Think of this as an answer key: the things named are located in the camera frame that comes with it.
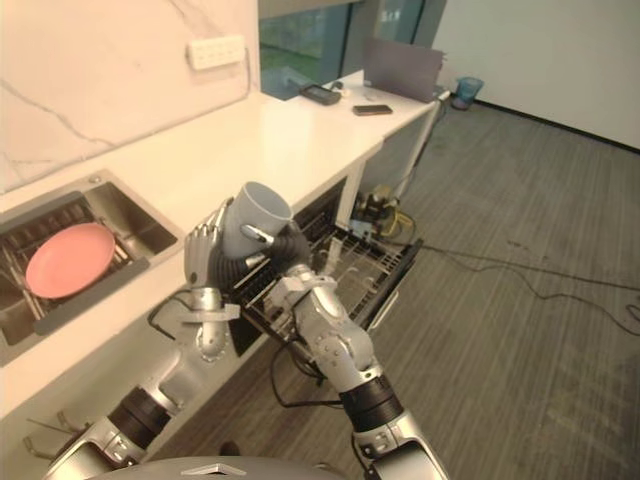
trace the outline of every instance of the black phone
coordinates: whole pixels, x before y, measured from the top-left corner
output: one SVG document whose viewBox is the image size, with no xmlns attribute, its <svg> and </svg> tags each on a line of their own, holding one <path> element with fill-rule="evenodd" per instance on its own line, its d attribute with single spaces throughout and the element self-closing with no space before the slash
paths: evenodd
<svg viewBox="0 0 640 480">
<path fill-rule="evenodd" d="M 365 115 L 388 115 L 393 113 L 389 105 L 355 105 L 353 113 L 359 116 Z"/>
<path fill-rule="evenodd" d="M 333 105 L 342 98 L 340 92 L 333 92 L 320 85 L 307 85 L 300 89 L 300 95 L 322 105 Z"/>
</svg>

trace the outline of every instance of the sink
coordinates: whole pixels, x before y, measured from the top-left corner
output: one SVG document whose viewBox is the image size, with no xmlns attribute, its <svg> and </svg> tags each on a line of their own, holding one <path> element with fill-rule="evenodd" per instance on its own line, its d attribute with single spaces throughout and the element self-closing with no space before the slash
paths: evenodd
<svg viewBox="0 0 640 480">
<path fill-rule="evenodd" d="M 107 272 L 66 298 L 29 292 L 24 273 L 40 245 L 86 222 L 101 223 L 114 234 L 116 251 Z M 175 254 L 182 238 L 175 225 L 106 170 L 0 215 L 0 365 Z"/>
</svg>

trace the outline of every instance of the wall outlet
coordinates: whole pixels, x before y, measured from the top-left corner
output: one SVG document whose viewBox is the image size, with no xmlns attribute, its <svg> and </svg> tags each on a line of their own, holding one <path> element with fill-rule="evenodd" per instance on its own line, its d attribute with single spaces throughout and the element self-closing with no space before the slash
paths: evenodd
<svg viewBox="0 0 640 480">
<path fill-rule="evenodd" d="M 244 56 L 242 35 L 193 40 L 187 45 L 189 65 L 196 71 L 240 62 Z"/>
</svg>

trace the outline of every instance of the blue trash can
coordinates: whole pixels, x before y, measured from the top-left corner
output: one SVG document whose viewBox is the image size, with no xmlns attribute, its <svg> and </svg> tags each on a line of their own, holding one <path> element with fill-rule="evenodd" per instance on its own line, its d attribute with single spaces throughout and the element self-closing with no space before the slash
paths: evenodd
<svg viewBox="0 0 640 480">
<path fill-rule="evenodd" d="M 464 77 L 458 79 L 456 98 L 451 102 L 453 108 L 467 110 L 473 103 L 473 99 L 483 87 L 484 82 L 479 78 Z"/>
</svg>

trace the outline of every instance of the glass window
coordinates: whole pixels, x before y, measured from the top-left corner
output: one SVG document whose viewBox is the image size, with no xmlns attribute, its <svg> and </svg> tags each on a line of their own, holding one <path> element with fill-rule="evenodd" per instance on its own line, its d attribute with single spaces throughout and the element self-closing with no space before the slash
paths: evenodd
<svg viewBox="0 0 640 480">
<path fill-rule="evenodd" d="M 340 76 L 349 5 L 260 20 L 262 91 L 287 100 Z"/>
<path fill-rule="evenodd" d="M 413 43 L 424 0 L 385 0 L 378 19 L 378 38 Z"/>
</svg>

